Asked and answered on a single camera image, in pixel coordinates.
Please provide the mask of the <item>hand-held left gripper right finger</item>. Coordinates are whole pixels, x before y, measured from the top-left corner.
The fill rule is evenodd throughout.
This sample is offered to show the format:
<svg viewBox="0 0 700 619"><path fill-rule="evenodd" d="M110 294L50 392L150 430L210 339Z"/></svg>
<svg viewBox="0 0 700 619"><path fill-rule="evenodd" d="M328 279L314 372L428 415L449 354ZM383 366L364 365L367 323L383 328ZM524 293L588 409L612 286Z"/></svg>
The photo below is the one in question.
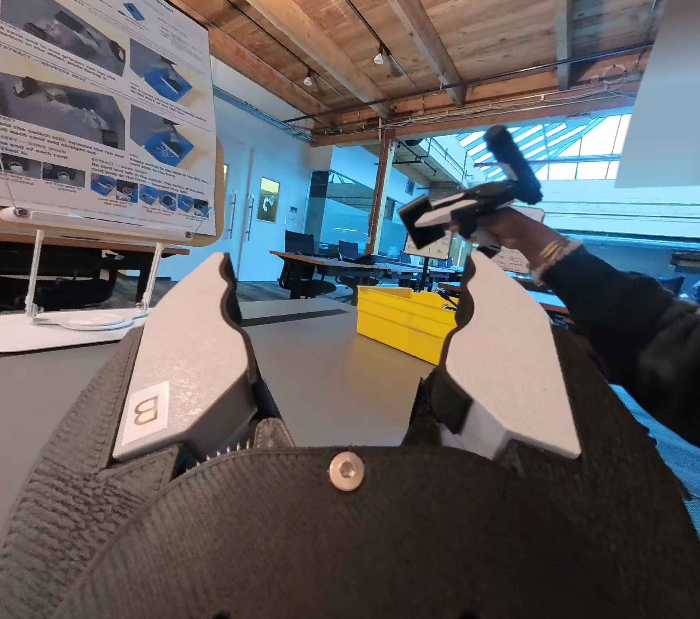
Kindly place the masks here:
<svg viewBox="0 0 700 619"><path fill-rule="evenodd" d="M480 251L460 288L466 323L445 340L444 369L470 398L456 446L496 459L512 440L569 459L582 452L552 323L525 289Z"/></svg>

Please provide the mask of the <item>green phone sign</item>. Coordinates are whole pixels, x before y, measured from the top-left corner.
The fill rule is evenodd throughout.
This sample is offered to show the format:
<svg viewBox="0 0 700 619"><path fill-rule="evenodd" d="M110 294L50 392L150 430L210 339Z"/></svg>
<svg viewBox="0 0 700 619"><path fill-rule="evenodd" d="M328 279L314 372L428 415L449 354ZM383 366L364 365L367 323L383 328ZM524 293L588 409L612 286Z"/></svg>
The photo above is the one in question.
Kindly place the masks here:
<svg viewBox="0 0 700 619"><path fill-rule="evenodd" d="M261 177L256 212L258 221L276 223L280 189L281 185L279 182L267 177Z"/></svg>

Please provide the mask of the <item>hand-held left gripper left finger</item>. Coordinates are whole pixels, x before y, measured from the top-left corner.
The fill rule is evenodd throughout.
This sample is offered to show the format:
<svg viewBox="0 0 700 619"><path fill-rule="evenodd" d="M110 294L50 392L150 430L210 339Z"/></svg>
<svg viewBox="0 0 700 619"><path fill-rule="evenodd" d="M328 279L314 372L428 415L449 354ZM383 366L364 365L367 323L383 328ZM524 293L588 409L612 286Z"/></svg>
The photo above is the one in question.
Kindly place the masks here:
<svg viewBox="0 0 700 619"><path fill-rule="evenodd" d="M259 371L241 328L230 256L215 252L146 318L112 456L171 445L197 459L234 448L258 410Z"/></svg>

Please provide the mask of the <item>wooden office desk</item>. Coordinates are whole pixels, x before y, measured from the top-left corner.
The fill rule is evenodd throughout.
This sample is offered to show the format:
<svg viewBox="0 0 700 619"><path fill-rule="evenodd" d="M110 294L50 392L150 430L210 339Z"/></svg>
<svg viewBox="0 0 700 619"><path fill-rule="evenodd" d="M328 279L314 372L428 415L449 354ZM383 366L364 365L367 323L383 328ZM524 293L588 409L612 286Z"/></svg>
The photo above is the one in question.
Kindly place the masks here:
<svg viewBox="0 0 700 619"><path fill-rule="evenodd" d="M351 302L356 305L361 286L378 285L382 281L412 280L420 274L418 267L379 262L375 265L360 264L326 256L311 256L270 250L270 255L284 262L278 283L289 291L292 300L317 298L335 289L328 289L331 278L347 278L345 285L352 289Z"/></svg>

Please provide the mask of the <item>black office chair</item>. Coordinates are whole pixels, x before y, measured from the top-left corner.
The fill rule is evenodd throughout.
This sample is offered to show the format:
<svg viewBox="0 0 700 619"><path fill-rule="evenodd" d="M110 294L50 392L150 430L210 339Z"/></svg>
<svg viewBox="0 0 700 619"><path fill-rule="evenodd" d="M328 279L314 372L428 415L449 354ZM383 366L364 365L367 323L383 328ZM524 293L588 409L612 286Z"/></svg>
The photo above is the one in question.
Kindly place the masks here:
<svg viewBox="0 0 700 619"><path fill-rule="evenodd" d="M299 256L314 256L314 236L294 231L285 232L285 252ZM336 285L323 277L315 278L316 266L307 262L284 260L278 279L279 287L290 292L290 299L315 299L336 291Z"/></svg>
<svg viewBox="0 0 700 619"><path fill-rule="evenodd" d="M358 249L358 244L356 242L350 242L350 241L345 241L345 240L339 240L338 241L338 251L339 251L339 258L343 261L346 262L355 262L356 260L360 259L361 256L359 254L359 249ZM377 286L379 284L379 280L370 277L369 275L364 275L364 276L338 276L337 282L341 285L344 285L348 288L354 289L357 286L361 285L366 285L366 286Z"/></svg>

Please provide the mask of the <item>white handwritten whiteboard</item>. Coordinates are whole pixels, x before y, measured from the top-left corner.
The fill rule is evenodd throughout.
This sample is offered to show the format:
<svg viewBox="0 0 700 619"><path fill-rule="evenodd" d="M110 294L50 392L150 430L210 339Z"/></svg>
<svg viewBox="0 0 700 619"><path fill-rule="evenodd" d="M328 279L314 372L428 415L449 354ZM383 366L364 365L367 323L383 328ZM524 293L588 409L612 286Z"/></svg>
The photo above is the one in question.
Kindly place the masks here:
<svg viewBox="0 0 700 619"><path fill-rule="evenodd" d="M411 236L407 235L403 252L409 256L445 261L450 256L452 237L453 234L448 232L441 239L435 240L425 247L418 248Z"/></svg>

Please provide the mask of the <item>yellow plastic bin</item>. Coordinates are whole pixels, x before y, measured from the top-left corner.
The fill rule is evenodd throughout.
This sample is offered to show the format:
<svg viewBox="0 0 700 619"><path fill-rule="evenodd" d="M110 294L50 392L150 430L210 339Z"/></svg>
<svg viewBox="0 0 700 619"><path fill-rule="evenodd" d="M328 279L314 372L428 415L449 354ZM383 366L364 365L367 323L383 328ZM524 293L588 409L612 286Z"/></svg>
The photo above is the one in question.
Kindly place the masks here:
<svg viewBox="0 0 700 619"><path fill-rule="evenodd" d="M456 327L455 309L430 291L360 287L357 311L357 333L430 364Z"/></svg>

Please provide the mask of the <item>wooden instruction board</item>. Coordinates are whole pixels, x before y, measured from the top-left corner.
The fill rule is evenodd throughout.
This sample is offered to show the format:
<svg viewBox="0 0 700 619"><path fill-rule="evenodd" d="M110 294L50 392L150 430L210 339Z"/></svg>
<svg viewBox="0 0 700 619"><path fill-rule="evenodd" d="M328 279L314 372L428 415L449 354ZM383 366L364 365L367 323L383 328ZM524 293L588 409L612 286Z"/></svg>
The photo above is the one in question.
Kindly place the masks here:
<svg viewBox="0 0 700 619"><path fill-rule="evenodd" d="M1 0L1 207L215 235L208 32L163 0Z"/></svg>

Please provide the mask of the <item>person's right forearm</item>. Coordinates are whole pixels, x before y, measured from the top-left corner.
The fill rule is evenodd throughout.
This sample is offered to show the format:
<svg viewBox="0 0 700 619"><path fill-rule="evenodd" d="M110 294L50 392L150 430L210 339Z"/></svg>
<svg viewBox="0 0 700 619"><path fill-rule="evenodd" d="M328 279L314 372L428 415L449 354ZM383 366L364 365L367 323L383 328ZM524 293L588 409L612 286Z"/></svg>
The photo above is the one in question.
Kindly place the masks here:
<svg viewBox="0 0 700 619"><path fill-rule="evenodd" d="M608 379L699 447L699 305L655 279L613 268L582 246L540 279L564 302Z"/></svg>

